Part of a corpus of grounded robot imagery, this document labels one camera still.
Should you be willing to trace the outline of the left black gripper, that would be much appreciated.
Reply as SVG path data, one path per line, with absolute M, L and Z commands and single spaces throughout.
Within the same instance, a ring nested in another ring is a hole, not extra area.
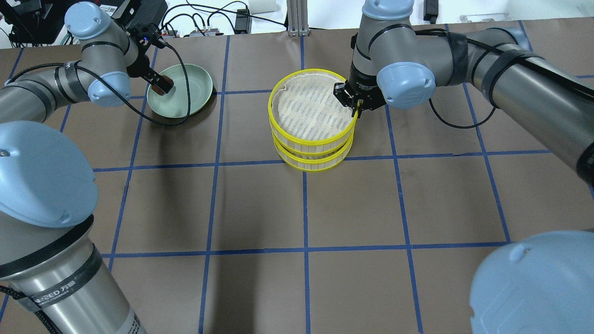
M 151 68 L 150 61 L 147 56 L 138 56 L 131 65 L 128 65 L 128 76 L 132 78 L 142 78 L 150 85 L 150 89 L 153 80 L 155 78 L 162 77 L 161 74 L 155 72 L 155 70 Z

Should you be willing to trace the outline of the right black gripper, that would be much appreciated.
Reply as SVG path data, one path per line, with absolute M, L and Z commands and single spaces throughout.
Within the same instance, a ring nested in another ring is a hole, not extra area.
M 377 76 L 365 74 L 355 65 L 350 66 L 346 82 L 335 83 L 333 95 L 344 107 L 352 109 L 352 117 L 361 117 L 364 110 L 375 110 L 387 104 Z

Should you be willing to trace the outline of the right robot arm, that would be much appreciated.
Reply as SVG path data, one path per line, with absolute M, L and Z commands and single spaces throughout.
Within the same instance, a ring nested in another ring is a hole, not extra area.
M 526 50 L 513 28 L 465 35 L 410 26 L 411 0 L 367 0 L 350 76 L 334 95 L 354 116 L 409 109 L 437 87 L 472 84 L 584 182 L 593 184 L 593 87 Z M 500 247 L 471 283 L 474 334 L 591 334 L 593 230 L 550 231 Z

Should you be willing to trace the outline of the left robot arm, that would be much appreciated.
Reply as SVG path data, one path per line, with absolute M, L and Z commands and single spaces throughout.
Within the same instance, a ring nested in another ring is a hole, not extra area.
M 139 36 L 93 2 L 73 4 L 64 23 L 80 40 L 81 61 L 29 68 L 1 89 L 1 292 L 52 334 L 144 334 L 89 238 L 93 169 L 45 121 L 69 104 L 127 103 L 132 77 L 159 95 L 174 83 L 151 68 Z

